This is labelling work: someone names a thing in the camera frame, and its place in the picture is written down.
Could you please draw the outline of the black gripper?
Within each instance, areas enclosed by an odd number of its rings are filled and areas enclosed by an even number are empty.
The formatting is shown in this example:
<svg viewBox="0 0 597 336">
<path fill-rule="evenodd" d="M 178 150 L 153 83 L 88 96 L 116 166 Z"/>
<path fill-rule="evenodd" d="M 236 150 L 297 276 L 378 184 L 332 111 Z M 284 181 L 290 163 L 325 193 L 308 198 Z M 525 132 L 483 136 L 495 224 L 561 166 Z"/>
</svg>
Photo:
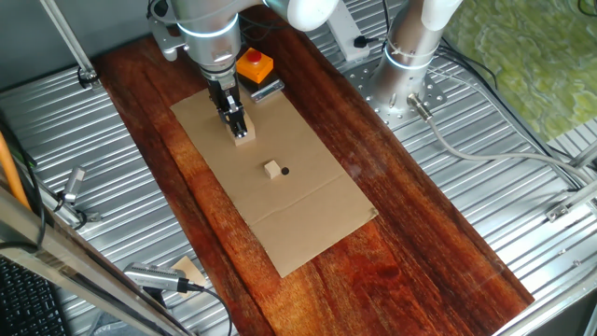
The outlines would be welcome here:
<svg viewBox="0 0 597 336">
<path fill-rule="evenodd" d="M 208 77 L 208 91 L 212 102 L 215 104 L 218 116 L 230 128 L 230 107 L 228 97 L 232 97 L 234 104 L 239 109 L 231 114 L 231 131 L 235 138 L 247 136 L 247 127 L 244 121 L 243 104 L 240 99 L 240 90 L 237 75 L 223 77 Z"/>
</svg>

